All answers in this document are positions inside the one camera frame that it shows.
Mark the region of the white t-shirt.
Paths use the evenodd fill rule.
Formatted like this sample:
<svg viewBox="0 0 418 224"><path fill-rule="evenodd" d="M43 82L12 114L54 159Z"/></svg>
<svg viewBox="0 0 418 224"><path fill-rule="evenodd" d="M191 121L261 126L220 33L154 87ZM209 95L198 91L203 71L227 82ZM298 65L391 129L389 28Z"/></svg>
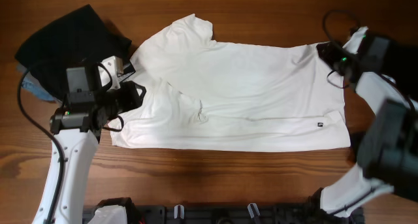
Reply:
<svg viewBox="0 0 418 224"><path fill-rule="evenodd" d="M131 57L143 105L111 126L124 148L299 152L350 145L342 78L317 46L218 42L191 14Z"/></svg>

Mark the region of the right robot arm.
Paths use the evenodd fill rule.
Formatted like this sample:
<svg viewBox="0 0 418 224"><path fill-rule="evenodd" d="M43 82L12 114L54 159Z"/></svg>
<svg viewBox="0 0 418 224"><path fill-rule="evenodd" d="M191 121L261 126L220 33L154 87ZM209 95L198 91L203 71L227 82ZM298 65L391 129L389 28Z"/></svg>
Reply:
<svg viewBox="0 0 418 224"><path fill-rule="evenodd" d="M417 201L417 46L370 31L351 36L352 51L335 40L317 51L376 117L356 137L355 165L301 206L305 223L355 223L353 212L388 193Z"/></svg>

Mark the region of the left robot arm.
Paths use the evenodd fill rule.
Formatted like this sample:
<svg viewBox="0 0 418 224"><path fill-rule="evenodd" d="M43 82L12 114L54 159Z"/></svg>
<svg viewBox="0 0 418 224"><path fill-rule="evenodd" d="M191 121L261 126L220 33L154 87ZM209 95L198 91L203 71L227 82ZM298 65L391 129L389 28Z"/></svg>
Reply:
<svg viewBox="0 0 418 224"><path fill-rule="evenodd" d="M66 70L68 92L50 118L50 167L34 223L81 223L92 159L101 131L121 113L142 106L146 88L133 81L102 84L104 65Z"/></svg>

